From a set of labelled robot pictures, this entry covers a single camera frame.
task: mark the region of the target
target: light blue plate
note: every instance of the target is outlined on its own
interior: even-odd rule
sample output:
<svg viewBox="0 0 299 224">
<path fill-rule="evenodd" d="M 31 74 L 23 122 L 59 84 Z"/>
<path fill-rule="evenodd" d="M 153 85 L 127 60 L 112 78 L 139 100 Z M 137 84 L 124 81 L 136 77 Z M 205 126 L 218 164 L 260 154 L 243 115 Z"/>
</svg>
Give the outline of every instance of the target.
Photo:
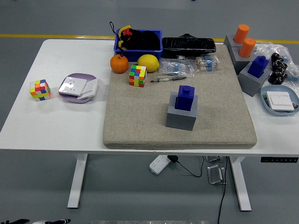
<svg viewBox="0 0 299 224">
<path fill-rule="evenodd" d="M 289 87 L 285 85 L 268 85 L 264 86 L 261 89 L 261 101 L 263 102 L 263 105 L 266 107 L 267 111 L 269 111 L 272 114 L 278 115 L 278 116 L 290 116 L 297 112 L 299 112 L 299 107 L 295 108 L 292 112 L 284 112 L 284 111 L 274 111 L 270 108 L 268 100 L 265 100 L 265 97 L 267 97 L 266 92 L 267 91 L 277 91 L 277 92 L 288 92 L 291 98 L 292 103 L 295 103 L 299 105 L 299 98 L 297 94 Z"/>
</svg>

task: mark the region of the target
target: orange cylinder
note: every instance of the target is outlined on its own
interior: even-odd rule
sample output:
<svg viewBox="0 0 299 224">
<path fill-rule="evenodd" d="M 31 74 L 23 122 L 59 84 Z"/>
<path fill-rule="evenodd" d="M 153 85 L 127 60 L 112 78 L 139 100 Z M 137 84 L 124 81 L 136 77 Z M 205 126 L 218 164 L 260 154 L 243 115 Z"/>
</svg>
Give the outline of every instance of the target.
<svg viewBox="0 0 299 224">
<path fill-rule="evenodd" d="M 254 48 L 255 45 L 256 45 L 255 39 L 253 39 L 253 38 L 246 38 L 244 40 L 244 43 L 241 46 L 241 49 L 239 51 L 239 55 L 241 57 L 245 57 L 245 58 L 250 57 L 250 55 L 251 55 L 251 53 L 252 53 L 253 48 Z"/>
<path fill-rule="evenodd" d="M 238 30 L 234 37 L 234 42 L 240 43 L 240 44 L 244 43 L 244 40 L 245 40 L 248 32 L 249 32 L 248 25 L 246 25 L 246 24 L 239 25 Z"/>
</svg>

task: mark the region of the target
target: table leg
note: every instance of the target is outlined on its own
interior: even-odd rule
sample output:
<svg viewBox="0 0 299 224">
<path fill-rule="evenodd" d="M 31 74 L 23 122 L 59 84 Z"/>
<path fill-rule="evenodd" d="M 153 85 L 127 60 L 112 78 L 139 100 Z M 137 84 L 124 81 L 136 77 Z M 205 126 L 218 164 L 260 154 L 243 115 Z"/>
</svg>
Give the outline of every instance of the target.
<svg viewBox="0 0 299 224">
<path fill-rule="evenodd" d="M 75 154 L 77 164 L 75 168 L 73 183 L 71 185 L 71 192 L 68 209 L 77 209 L 80 201 L 81 188 L 84 178 L 84 171 L 86 166 L 87 154 Z"/>
<path fill-rule="evenodd" d="M 248 193 L 246 189 L 246 184 L 242 172 L 241 162 L 244 159 L 244 156 L 236 157 L 230 156 L 230 163 L 233 170 L 235 187 L 237 190 L 239 205 L 241 211 L 251 211 L 250 201 L 248 198 Z"/>
</svg>

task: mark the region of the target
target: cable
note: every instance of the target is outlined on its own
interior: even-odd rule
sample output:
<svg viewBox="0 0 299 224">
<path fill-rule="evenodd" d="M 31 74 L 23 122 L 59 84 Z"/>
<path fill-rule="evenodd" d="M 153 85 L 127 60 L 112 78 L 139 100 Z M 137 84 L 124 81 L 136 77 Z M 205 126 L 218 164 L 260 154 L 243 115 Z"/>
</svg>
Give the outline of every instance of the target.
<svg viewBox="0 0 299 224">
<path fill-rule="evenodd" d="M 222 199 L 221 199 L 221 203 L 220 203 L 220 208 L 219 208 L 219 214 L 218 214 L 218 222 L 217 224 L 219 224 L 219 220 L 220 220 L 220 214 L 221 214 L 221 207 L 222 207 L 222 202 L 225 196 L 225 190 L 226 190 L 226 169 L 228 167 L 228 157 L 226 156 L 226 164 L 225 164 L 225 171 L 224 171 L 224 191 L 223 191 L 223 195 L 222 195 Z"/>
<path fill-rule="evenodd" d="M 200 175 L 197 176 L 193 173 L 191 173 L 186 167 L 184 167 L 179 161 L 178 161 L 178 157 L 176 155 L 168 155 L 167 156 L 168 159 L 170 159 L 173 163 L 177 162 L 178 164 L 180 164 L 185 170 L 187 170 L 192 176 L 195 176 L 195 177 L 201 177 L 202 176 L 202 166 L 204 165 L 204 161 L 205 161 L 205 158 L 203 156 L 201 156 L 203 158 L 203 161 L 202 161 L 202 164 L 201 164 L 201 168 L 200 168 Z"/>
</svg>

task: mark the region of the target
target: gray block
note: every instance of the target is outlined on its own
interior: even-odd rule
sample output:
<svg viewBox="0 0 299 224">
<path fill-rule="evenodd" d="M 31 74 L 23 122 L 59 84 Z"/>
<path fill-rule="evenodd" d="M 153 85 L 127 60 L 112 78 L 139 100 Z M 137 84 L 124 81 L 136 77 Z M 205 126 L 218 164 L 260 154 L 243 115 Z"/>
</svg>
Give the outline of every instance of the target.
<svg viewBox="0 0 299 224">
<path fill-rule="evenodd" d="M 248 73 L 248 70 L 251 66 L 252 62 L 250 62 L 238 75 L 238 80 L 241 86 L 241 89 L 246 94 L 253 97 L 257 91 L 262 87 L 264 82 L 269 78 L 271 71 L 265 70 L 263 74 L 257 78 Z"/>
<path fill-rule="evenodd" d="M 235 72 L 238 75 L 240 71 L 242 71 L 246 65 L 248 65 L 249 62 L 252 62 L 256 56 L 252 52 L 250 57 L 244 58 L 239 55 L 239 51 L 241 49 L 242 44 L 234 42 L 234 35 L 226 35 L 224 43 L 227 48 L 228 52 L 230 54 L 230 57 L 232 59 Z"/>
<path fill-rule="evenodd" d="M 223 44 L 226 45 L 228 48 L 241 47 L 241 43 L 234 42 L 234 37 L 234 34 L 226 35 Z"/>
<path fill-rule="evenodd" d="M 177 92 L 170 93 L 165 126 L 192 131 L 197 117 L 198 96 L 194 95 L 194 100 L 190 111 L 177 110 L 174 108 L 177 97 Z"/>
<path fill-rule="evenodd" d="M 250 57 L 241 57 L 239 55 L 240 49 L 241 48 L 239 47 L 232 48 L 232 53 L 230 53 L 230 57 L 232 58 L 232 62 L 237 75 L 248 65 L 249 62 L 252 62 L 256 58 L 253 52 L 251 53 Z"/>
</svg>

